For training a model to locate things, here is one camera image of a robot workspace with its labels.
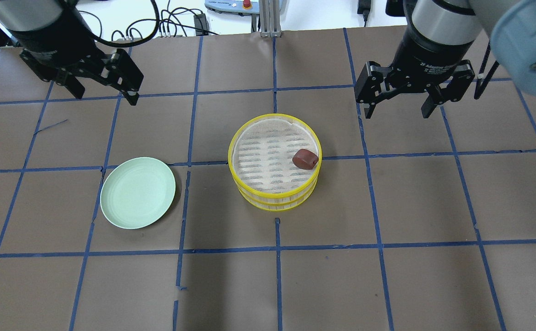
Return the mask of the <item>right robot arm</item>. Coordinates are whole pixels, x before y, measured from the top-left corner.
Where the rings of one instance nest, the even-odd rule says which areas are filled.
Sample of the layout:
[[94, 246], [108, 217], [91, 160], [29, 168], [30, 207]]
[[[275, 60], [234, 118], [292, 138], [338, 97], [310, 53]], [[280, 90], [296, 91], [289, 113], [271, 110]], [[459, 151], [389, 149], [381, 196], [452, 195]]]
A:
[[367, 119], [385, 100], [422, 93], [427, 119], [473, 80], [478, 99], [499, 67], [536, 96], [536, 0], [388, 0], [385, 12], [407, 26], [391, 64], [367, 62], [355, 83]]

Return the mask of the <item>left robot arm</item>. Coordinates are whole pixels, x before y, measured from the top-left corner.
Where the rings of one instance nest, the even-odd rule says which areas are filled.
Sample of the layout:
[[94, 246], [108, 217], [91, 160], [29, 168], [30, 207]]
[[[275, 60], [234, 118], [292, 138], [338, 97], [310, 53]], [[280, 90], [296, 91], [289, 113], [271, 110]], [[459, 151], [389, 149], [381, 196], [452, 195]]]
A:
[[66, 0], [0, 0], [0, 23], [22, 46], [20, 58], [42, 81], [63, 86], [82, 99], [89, 78], [119, 91], [136, 105], [144, 75], [117, 46], [106, 54], [75, 6]]

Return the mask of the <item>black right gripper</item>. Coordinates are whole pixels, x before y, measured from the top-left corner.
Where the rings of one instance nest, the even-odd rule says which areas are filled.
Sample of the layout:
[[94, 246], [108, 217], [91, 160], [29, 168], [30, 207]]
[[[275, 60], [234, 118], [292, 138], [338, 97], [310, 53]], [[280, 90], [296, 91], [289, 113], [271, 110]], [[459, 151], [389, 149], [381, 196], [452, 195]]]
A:
[[475, 72], [465, 54], [472, 42], [449, 45], [406, 28], [391, 65], [365, 63], [354, 85], [355, 101], [370, 119], [375, 107], [399, 94], [428, 93], [422, 116], [428, 119], [436, 107], [458, 102], [470, 87]]

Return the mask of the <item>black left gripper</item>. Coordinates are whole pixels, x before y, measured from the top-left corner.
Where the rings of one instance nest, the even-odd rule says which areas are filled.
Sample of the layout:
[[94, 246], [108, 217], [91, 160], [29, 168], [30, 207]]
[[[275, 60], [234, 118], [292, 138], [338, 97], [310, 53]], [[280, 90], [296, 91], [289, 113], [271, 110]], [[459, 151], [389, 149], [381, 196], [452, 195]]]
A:
[[129, 105], [137, 105], [144, 74], [126, 50], [106, 54], [98, 48], [77, 9], [64, 9], [45, 27], [20, 31], [19, 43], [20, 58], [39, 79], [54, 81], [77, 100], [85, 94], [82, 77], [116, 89]]

